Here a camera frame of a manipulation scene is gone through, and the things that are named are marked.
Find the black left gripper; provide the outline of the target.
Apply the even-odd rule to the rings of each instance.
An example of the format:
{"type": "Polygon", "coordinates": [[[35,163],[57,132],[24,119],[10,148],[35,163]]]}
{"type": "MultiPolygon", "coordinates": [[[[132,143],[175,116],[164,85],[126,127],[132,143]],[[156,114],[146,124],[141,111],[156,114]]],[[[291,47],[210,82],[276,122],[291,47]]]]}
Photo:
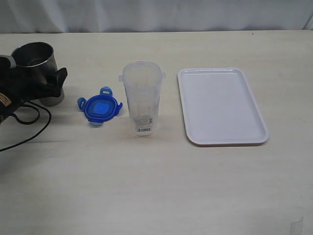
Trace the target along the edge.
{"type": "Polygon", "coordinates": [[[37,82],[25,71],[16,68],[12,56],[0,56],[0,102],[13,103],[14,99],[24,101],[37,98],[60,97],[67,77],[67,69],[61,68],[44,77],[46,83],[37,82]]]}

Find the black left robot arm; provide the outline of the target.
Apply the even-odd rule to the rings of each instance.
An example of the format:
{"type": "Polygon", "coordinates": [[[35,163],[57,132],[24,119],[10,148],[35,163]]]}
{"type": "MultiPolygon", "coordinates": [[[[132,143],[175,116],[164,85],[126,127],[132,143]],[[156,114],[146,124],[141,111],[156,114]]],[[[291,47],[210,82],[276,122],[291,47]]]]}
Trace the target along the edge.
{"type": "Polygon", "coordinates": [[[38,81],[31,72],[17,68],[11,56],[0,56],[0,121],[12,116],[28,101],[43,98],[60,98],[67,69],[61,68],[43,76],[46,83],[38,81]]]}

